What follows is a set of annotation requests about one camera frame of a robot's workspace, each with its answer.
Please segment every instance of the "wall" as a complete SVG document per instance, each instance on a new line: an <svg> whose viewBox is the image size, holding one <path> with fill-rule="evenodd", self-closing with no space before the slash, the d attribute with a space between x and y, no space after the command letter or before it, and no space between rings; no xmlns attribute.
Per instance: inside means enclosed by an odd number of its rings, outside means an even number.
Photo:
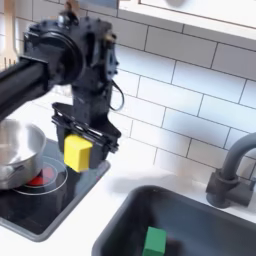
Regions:
<svg viewBox="0 0 256 256"><path fill-rule="evenodd" d="M17 1L17 45L22 45L27 26L56 16L63 3ZM81 16L111 22L118 35L115 81L126 102L110 117L126 138L120 151L130 149L131 161L207 183L232 144L256 130L256 43L125 11L86 4L82 8ZM0 34L3 49L2 14ZM56 87L35 103L50 109L56 93L71 96L69 87ZM61 99L71 102L68 97ZM112 104L119 103L120 95L114 92ZM254 175L255 152L249 152L239 168L245 180Z"/></svg>

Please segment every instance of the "metal pot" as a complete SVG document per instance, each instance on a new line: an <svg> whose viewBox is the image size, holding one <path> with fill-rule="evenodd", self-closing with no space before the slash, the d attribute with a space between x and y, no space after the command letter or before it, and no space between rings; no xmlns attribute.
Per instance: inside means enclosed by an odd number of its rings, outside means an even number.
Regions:
<svg viewBox="0 0 256 256"><path fill-rule="evenodd" d="M20 187L43 168L44 133L35 125L5 119L0 123L0 189Z"/></svg>

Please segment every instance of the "yellow block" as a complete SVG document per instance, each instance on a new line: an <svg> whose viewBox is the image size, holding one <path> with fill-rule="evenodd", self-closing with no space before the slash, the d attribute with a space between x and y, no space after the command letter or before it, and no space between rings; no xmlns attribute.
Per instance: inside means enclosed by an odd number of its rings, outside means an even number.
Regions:
<svg viewBox="0 0 256 256"><path fill-rule="evenodd" d="M86 171L89 168L90 151L93 144L75 134L65 138L64 162L76 172Z"/></svg>

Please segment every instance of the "gray faucet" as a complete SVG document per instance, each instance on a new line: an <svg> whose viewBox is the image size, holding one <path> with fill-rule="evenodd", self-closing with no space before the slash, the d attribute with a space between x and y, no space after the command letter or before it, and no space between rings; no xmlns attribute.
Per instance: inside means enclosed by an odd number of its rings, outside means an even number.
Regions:
<svg viewBox="0 0 256 256"><path fill-rule="evenodd" d="M248 206L255 185L255 180L245 184L239 181L237 169L243 156L256 148L256 133L238 140L230 149L221 169L212 173L206 188L208 202L217 208L227 208L230 202Z"/></svg>

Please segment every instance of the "black sink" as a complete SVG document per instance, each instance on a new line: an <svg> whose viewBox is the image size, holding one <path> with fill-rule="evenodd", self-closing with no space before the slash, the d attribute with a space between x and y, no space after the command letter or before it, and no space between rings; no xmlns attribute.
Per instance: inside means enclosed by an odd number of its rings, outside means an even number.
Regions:
<svg viewBox="0 0 256 256"><path fill-rule="evenodd" d="M255 224L146 186L130 193L95 242L92 256L142 256L148 226L167 232L166 256L256 255Z"/></svg>

